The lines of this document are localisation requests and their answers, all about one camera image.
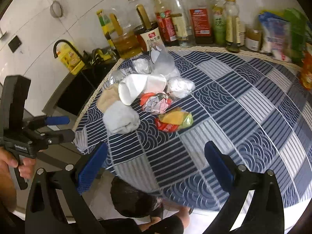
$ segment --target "blue patterned tablecloth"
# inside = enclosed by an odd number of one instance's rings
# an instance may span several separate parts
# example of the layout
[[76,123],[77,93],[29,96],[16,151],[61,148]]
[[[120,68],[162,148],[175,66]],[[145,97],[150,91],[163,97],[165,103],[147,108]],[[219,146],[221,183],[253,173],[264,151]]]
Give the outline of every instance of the blue patterned tablecloth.
[[[154,116],[132,104],[140,127],[129,134],[108,135],[97,94],[75,132],[75,145],[89,153],[107,142],[103,164],[134,187],[180,204],[219,210],[228,197],[203,149],[212,140],[236,164],[263,173],[275,172],[284,207],[312,195],[312,95],[296,71],[247,56],[170,51],[181,76],[196,90],[175,102],[192,112],[192,127],[176,133],[158,131]],[[124,61],[120,68],[133,66]],[[247,197],[250,203],[252,193]]]

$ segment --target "red wrapper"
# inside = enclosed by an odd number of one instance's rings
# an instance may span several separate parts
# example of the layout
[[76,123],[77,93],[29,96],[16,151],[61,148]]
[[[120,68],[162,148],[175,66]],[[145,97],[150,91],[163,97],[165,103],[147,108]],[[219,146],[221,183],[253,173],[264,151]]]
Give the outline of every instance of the red wrapper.
[[155,124],[158,130],[161,130],[164,132],[171,132],[171,133],[177,131],[179,127],[179,125],[163,123],[158,118],[155,118]]

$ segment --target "white plastic bag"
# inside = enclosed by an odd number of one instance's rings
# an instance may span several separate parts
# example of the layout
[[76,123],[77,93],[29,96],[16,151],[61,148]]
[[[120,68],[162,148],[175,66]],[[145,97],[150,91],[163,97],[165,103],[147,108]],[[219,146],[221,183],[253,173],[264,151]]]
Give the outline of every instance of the white plastic bag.
[[167,94],[174,98],[184,98],[195,90],[195,84],[182,77],[172,77],[167,84]]

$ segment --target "blue gripper pad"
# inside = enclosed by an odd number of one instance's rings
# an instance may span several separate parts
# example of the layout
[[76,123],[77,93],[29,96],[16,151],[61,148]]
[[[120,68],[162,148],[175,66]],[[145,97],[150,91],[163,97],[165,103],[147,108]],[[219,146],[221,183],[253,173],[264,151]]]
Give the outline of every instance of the blue gripper pad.
[[83,169],[78,174],[78,185],[77,191],[80,195],[83,192],[86,192],[91,187],[92,182],[96,178],[99,169],[102,167],[104,161],[107,157],[107,145],[106,143],[102,143],[98,148],[94,149],[96,152],[92,152],[92,156],[88,160],[87,164],[83,167]]
[[205,158],[211,166],[213,173],[216,175],[221,188],[225,192],[230,192],[234,182],[234,176],[221,158],[222,153],[212,141],[206,143],[204,151]]
[[45,124],[50,126],[55,125],[66,125],[69,124],[70,120],[67,116],[54,116],[46,117]]

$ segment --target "black faucet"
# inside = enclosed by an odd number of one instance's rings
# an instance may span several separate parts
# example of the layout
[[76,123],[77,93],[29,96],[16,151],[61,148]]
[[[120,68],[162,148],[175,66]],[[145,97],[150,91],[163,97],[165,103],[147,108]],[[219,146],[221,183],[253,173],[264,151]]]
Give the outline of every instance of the black faucet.
[[58,54],[57,54],[57,45],[61,42],[64,42],[66,44],[68,44],[70,46],[70,48],[79,56],[80,60],[83,61],[83,63],[88,66],[88,61],[83,58],[83,56],[77,51],[76,48],[73,47],[73,45],[68,41],[68,40],[58,40],[57,42],[55,42],[54,44],[54,47],[53,47],[53,54],[54,54],[54,58],[57,58],[58,57]]

